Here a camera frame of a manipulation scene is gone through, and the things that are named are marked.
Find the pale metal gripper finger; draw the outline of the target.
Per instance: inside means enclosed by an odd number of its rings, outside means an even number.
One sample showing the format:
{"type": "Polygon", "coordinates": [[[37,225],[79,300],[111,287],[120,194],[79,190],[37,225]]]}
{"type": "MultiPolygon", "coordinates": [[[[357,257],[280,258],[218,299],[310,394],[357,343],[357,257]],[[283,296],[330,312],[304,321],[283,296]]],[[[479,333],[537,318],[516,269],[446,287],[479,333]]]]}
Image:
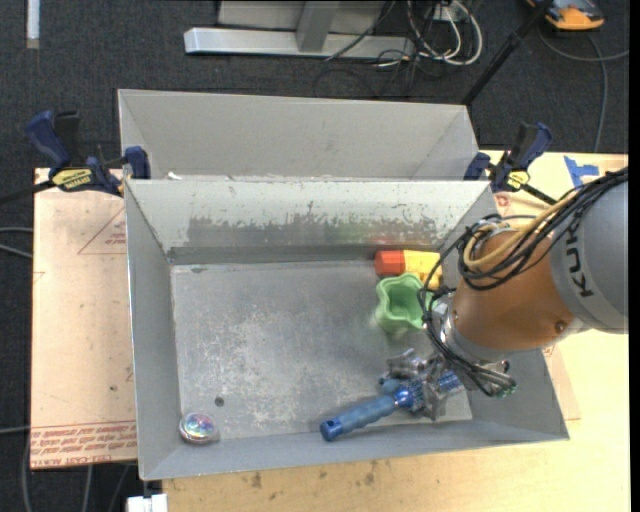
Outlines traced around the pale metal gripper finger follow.
{"type": "Polygon", "coordinates": [[[386,360],[387,376],[390,379],[413,379],[425,369],[427,361],[414,348],[386,360]]]}
{"type": "Polygon", "coordinates": [[[446,395],[431,392],[426,393],[423,396],[419,413],[431,421],[438,421],[446,414],[447,400],[446,395]]]}

